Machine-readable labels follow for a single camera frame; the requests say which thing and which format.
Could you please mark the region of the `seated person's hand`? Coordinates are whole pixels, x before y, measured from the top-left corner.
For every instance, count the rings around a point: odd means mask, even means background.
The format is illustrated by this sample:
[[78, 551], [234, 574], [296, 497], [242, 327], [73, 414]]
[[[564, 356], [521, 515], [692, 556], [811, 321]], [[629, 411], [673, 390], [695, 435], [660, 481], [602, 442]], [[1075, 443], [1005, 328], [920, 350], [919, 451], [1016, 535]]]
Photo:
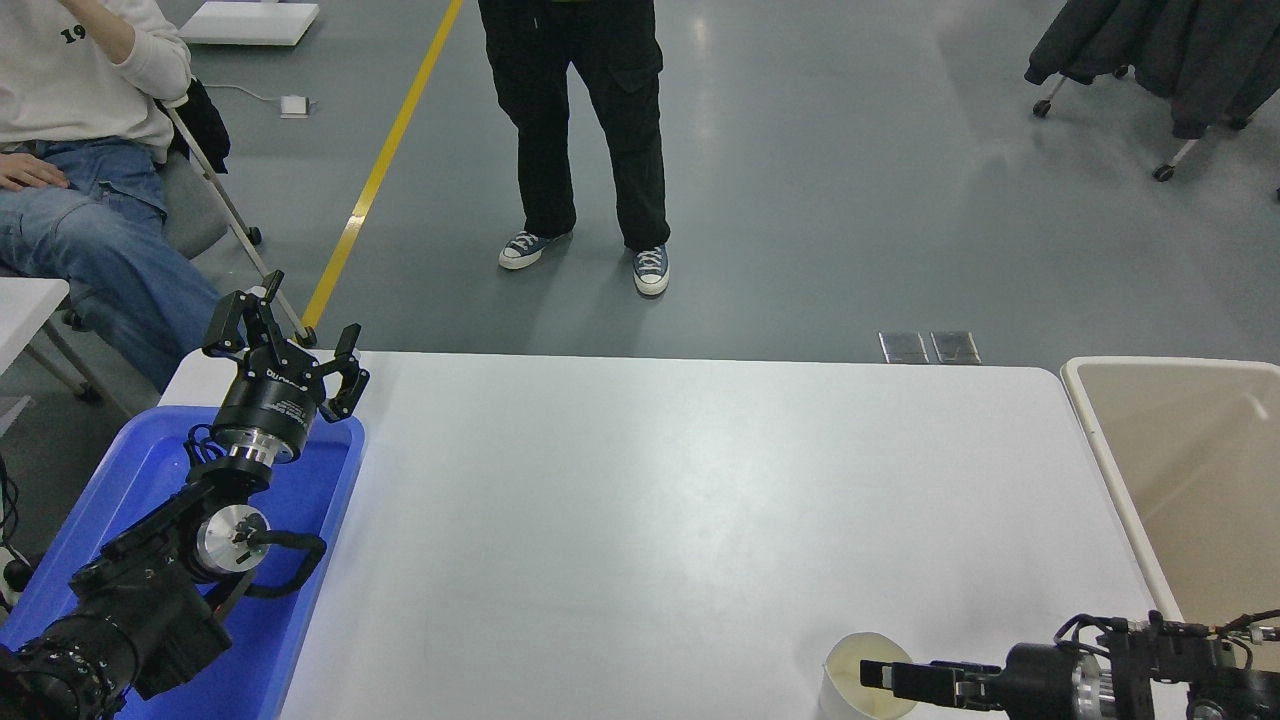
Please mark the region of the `seated person's hand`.
[[70, 182], [61, 169], [28, 152], [3, 152], [1, 187], [8, 191], [54, 187], [67, 190]]

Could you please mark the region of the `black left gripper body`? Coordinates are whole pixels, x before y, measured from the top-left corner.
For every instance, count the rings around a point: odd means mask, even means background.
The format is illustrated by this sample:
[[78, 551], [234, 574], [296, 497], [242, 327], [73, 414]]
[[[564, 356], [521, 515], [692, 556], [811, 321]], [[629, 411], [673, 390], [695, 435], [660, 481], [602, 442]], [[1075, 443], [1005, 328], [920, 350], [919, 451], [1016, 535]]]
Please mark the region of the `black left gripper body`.
[[223, 448], [301, 451], [320, 404], [323, 379], [311, 355], [239, 355], [212, 423]]

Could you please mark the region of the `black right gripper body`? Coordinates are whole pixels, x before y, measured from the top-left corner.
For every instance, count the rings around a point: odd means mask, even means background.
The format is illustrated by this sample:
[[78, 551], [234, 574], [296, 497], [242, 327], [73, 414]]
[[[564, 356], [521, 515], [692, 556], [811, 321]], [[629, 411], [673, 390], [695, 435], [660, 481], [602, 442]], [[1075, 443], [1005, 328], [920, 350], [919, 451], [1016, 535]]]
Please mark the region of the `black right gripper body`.
[[995, 701], [1010, 719], [1074, 719], [1080, 655], [1055, 644], [1015, 644], [995, 678]]

